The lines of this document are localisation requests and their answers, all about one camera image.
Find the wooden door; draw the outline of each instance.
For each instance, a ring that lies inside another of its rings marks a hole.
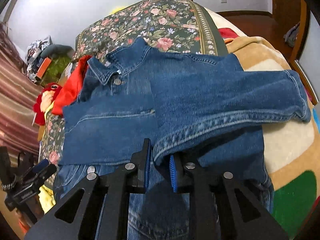
[[[300,21],[300,0],[272,0],[272,17],[284,35]]]

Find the wooden floor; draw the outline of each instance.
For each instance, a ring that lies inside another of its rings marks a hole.
[[[279,30],[277,22],[269,16],[241,15],[225,17],[248,36],[260,36],[279,50],[288,61],[292,49],[284,42],[284,33]]]

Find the metal screw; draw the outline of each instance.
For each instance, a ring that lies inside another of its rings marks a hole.
[[[223,173],[223,177],[225,177],[226,179],[232,179],[233,174],[229,171],[226,171],[225,173]]]
[[[96,171],[96,169],[94,166],[89,166],[89,168],[87,169],[87,174],[95,172],[95,171]]]
[[[196,167],[196,165],[194,163],[187,163],[186,164],[186,168],[189,169],[189,170],[192,170]]]
[[[124,166],[127,170],[132,170],[135,168],[135,165],[133,163],[127,163],[125,166]]]
[[[94,180],[96,177],[97,177],[97,174],[95,174],[94,172],[91,172],[87,175],[88,180]]]

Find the yellow cloth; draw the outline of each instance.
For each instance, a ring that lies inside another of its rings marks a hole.
[[[51,103],[51,105],[47,108],[47,110],[44,113],[44,119],[45,119],[46,122],[47,122],[47,114],[53,108],[53,104],[54,104],[54,101]]]
[[[113,9],[113,10],[111,11],[110,14],[115,14],[116,12],[121,11],[121,10],[123,10],[124,8],[126,8],[126,7],[118,7],[118,8],[115,8],[115,9]]]
[[[56,204],[53,198],[53,191],[45,185],[40,188],[39,201],[44,213],[47,213]]]

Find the denim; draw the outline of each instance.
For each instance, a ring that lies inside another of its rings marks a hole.
[[[296,72],[244,72],[234,54],[162,53],[142,38],[107,60],[105,66],[96,58],[88,61],[77,100],[63,108],[56,199],[85,177],[90,165],[99,175],[113,172],[150,138],[150,182],[146,194],[130,195],[128,239],[188,238],[188,194],[173,193],[169,180],[168,157],[177,151],[197,155],[217,175],[230,171],[235,179],[251,181],[272,211],[261,124],[310,121]]]

